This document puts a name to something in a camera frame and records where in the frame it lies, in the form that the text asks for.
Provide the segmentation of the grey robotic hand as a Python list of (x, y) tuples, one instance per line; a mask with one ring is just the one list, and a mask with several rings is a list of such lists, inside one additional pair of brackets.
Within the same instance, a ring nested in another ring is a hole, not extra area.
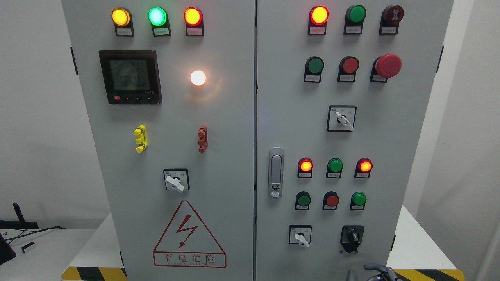
[(400, 281), (398, 274), (392, 267), (387, 267), (380, 264), (368, 263), (364, 264), (364, 270), (377, 271), (377, 275), (368, 278), (368, 281)]

